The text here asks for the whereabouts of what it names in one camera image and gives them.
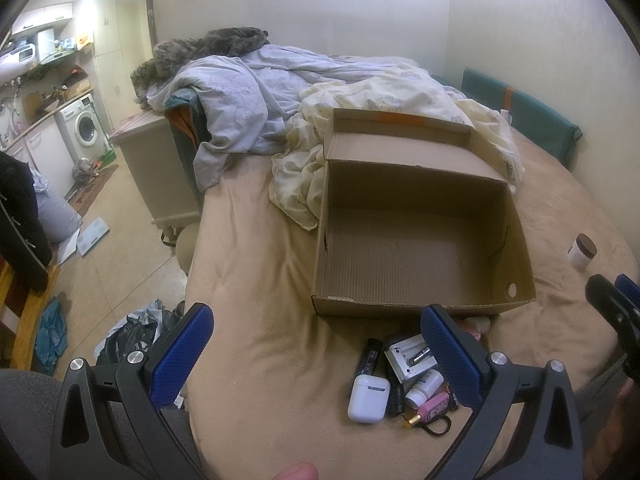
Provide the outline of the person right hand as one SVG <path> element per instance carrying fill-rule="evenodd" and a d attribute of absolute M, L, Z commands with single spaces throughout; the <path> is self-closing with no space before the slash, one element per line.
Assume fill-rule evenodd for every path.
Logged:
<path fill-rule="evenodd" d="M 615 456 L 638 432 L 639 387 L 627 379 L 616 396 L 608 421 L 598 433 L 584 460 L 584 478 L 599 479 Z"/>

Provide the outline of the person left hand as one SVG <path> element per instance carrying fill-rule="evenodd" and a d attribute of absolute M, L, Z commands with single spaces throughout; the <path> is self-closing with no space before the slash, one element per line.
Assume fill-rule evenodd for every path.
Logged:
<path fill-rule="evenodd" d="M 307 462 L 296 462 L 278 472 L 272 480 L 318 480 L 317 468 Z"/>

